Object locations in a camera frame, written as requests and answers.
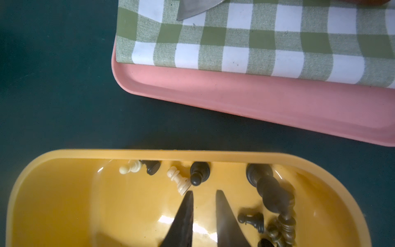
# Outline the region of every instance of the white pawn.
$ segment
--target white pawn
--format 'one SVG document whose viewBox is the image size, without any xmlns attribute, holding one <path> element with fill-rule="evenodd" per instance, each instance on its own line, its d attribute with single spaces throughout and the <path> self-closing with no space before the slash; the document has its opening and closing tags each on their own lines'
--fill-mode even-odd
<svg viewBox="0 0 395 247">
<path fill-rule="evenodd" d="M 191 187 L 191 181 L 189 178 L 183 177 L 180 174 L 180 171 L 177 169 L 177 167 L 172 166 L 170 169 L 167 171 L 167 176 L 173 181 L 177 183 L 177 190 L 178 192 L 182 195 L 185 194 L 185 192 Z"/>
<path fill-rule="evenodd" d="M 120 174 L 126 174 L 128 172 L 138 172 L 143 164 L 139 160 L 129 160 L 128 164 L 119 168 Z"/>
</svg>

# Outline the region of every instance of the yellow bin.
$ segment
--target yellow bin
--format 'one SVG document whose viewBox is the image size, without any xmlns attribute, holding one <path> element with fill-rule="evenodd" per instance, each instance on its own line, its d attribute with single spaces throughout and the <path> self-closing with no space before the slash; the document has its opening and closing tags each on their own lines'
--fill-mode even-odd
<svg viewBox="0 0 395 247">
<path fill-rule="evenodd" d="M 130 160 L 160 160 L 120 174 Z M 183 197 L 166 172 L 189 176 L 194 161 L 210 163 L 209 179 L 194 192 L 193 246 L 216 246 L 216 190 L 237 217 L 241 210 L 276 217 L 246 179 L 248 163 L 272 164 L 274 176 L 295 195 L 298 247 L 371 247 L 366 221 L 347 189 L 302 158 L 281 153 L 143 150 L 59 150 L 33 160 L 20 174 L 8 204 L 6 246 L 158 246 Z M 240 228 L 252 247 L 264 236 Z"/>
</svg>

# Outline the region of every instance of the dark green table surface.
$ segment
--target dark green table surface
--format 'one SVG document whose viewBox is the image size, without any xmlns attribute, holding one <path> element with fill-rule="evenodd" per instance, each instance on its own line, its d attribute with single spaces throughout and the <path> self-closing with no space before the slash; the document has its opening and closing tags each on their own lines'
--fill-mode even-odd
<svg viewBox="0 0 395 247">
<path fill-rule="evenodd" d="M 64 148 L 132 148 L 303 157 L 355 197 L 373 246 L 395 246 L 394 148 L 126 93 L 110 64 L 117 4 L 0 0 L 0 243 L 10 190 L 35 157 Z"/>
</svg>

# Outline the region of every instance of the knife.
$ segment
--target knife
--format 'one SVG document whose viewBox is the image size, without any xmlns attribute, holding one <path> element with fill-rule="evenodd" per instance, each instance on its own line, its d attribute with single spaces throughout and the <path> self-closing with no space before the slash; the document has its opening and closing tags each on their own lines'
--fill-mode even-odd
<svg viewBox="0 0 395 247">
<path fill-rule="evenodd" d="M 198 15 L 207 11 L 225 0 L 180 0 L 177 21 Z"/>
</svg>

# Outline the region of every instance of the green gingham cloth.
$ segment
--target green gingham cloth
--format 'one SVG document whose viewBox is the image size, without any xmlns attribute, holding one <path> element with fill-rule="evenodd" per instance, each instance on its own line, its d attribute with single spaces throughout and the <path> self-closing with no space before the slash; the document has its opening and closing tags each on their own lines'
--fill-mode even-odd
<svg viewBox="0 0 395 247">
<path fill-rule="evenodd" d="M 177 21 L 178 0 L 119 0 L 116 59 L 395 88 L 395 0 L 226 0 Z"/>
</svg>

